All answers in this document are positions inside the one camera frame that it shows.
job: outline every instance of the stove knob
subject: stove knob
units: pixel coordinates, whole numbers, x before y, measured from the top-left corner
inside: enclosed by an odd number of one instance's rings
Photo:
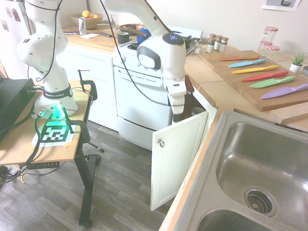
[[[123,63],[122,60],[121,60],[120,55],[119,55],[119,56],[116,56],[115,59],[116,59],[117,62],[119,62],[119,63],[121,63],[121,64]],[[126,58],[125,58],[124,55],[122,55],[122,59],[123,59],[123,61],[125,62]]]
[[[136,66],[140,66],[141,65],[138,59],[135,60],[135,65]]]

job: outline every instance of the white stove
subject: white stove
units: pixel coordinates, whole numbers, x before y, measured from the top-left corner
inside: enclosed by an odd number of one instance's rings
[[[169,26],[180,35],[202,38],[203,31]],[[161,71],[143,67],[137,51],[130,49],[136,40],[119,45],[119,51],[136,86],[150,99],[168,104],[168,97],[161,80]],[[195,41],[186,49],[186,56],[194,51]],[[119,134],[124,139],[148,150],[152,150],[152,133],[171,125],[172,110],[169,106],[154,103],[145,98],[130,80],[117,48],[114,56],[115,97]]]

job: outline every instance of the oven door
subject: oven door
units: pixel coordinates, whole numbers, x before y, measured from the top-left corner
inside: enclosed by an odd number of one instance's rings
[[[115,97],[118,116],[151,130],[160,130],[171,124],[169,106],[148,100],[134,86],[126,70],[114,67]],[[161,78],[129,71],[136,86],[150,99],[168,105],[168,96]]]

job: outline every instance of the white cabinet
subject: white cabinet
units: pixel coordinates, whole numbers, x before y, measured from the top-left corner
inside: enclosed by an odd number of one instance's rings
[[[217,112],[198,91],[195,94],[205,112],[153,133],[152,211],[178,193]]]
[[[113,52],[89,46],[68,43],[57,63],[66,70],[67,78],[93,79],[98,98],[90,108],[89,120],[118,131],[116,115],[115,84],[112,65]]]

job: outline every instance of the succulent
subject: succulent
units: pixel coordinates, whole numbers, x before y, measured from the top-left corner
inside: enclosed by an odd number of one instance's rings
[[[299,53],[295,56],[295,59],[292,60],[293,64],[296,66],[302,66],[305,63],[305,59],[308,57],[308,55],[305,55],[306,53]]]

